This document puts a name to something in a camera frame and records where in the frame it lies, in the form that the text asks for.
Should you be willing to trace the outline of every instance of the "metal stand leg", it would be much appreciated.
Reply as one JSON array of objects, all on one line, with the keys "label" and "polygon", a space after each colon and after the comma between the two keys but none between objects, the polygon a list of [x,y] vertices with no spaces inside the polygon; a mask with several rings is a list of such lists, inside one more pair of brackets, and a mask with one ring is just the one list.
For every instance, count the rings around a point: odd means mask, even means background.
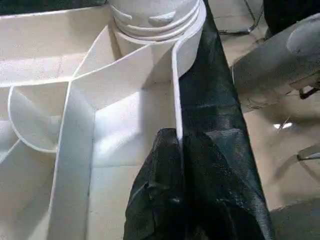
[{"label": "metal stand leg", "polygon": [[219,34],[221,35],[248,35],[250,34],[259,24],[260,22],[260,19],[262,17],[262,14],[264,13],[264,2],[262,0],[262,3],[261,3],[261,7],[260,7],[260,10],[259,10],[259,13],[258,13],[258,16],[255,17],[249,3],[247,2],[247,0],[244,0],[244,3],[246,5],[246,7],[248,8],[248,11],[252,17],[252,20],[253,20],[253,25],[252,26],[249,26],[248,28],[246,29],[241,29],[241,30],[219,30]]},{"label": "metal stand leg", "polygon": [[299,151],[297,157],[299,161],[320,159],[320,144],[315,144]]}]

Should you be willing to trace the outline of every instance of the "white foam board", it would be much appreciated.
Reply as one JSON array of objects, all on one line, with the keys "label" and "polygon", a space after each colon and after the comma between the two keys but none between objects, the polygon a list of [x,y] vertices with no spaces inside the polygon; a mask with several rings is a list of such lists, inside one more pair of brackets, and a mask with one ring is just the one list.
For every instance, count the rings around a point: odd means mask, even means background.
[{"label": "white foam board", "polygon": [[0,17],[1,237],[122,238],[157,132],[182,141],[178,79],[204,9],[163,42],[120,33],[108,6]]}]

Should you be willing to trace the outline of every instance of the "white styrofoam structure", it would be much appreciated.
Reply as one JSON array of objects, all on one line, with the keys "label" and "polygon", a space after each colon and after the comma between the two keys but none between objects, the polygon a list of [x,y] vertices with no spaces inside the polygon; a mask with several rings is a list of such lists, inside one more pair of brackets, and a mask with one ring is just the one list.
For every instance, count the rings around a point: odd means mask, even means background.
[{"label": "white styrofoam structure", "polygon": [[197,9],[159,42],[121,32],[108,6],[0,17],[0,237],[122,238],[158,130],[182,140],[178,80],[196,57]]}]

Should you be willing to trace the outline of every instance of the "black fabric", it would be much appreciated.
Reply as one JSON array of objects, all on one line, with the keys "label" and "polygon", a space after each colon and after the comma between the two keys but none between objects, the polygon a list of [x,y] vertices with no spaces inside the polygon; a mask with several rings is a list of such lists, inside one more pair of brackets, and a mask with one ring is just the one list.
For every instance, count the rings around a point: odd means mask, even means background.
[{"label": "black fabric", "polygon": [[274,239],[246,123],[205,4],[195,63],[180,78],[183,161],[174,131],[163,129],[133,184],[125,240],[182,240],[184,228],[202,229],[197,239]]},{"label": "black fabric", "polygon": [[320,0],[264,0],[264,17],[272,35],[320,13]]},{"label": "black fabric", "polygon": [[[191,69],[180,78],[183,128],[210,137],[223,155],[224,165],[238,179],[238,184],[233,187],[241,190],[247,208],[259,224],[263,236],[265,239],[274,239],[237,92],[208,0],[204,2],[207,18],[197,57]],[[204,192],[211,190],[207,187],[202,189]]]},{"label": "black fabric", "polygon": [[184,181],[176,130],[160,130],[133,183],[123,239],[184,239],[187,220]]}]

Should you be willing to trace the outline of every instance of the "gray object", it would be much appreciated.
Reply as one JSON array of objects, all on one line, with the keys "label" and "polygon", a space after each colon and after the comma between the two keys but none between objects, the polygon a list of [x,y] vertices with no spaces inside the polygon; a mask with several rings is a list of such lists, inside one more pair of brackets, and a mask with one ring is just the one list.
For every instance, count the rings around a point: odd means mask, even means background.
[{"label": "gray object", "polygon": [[319,88],[320,13],[273,36],[231,70],[244,112],[276,104],[292,90]]}]

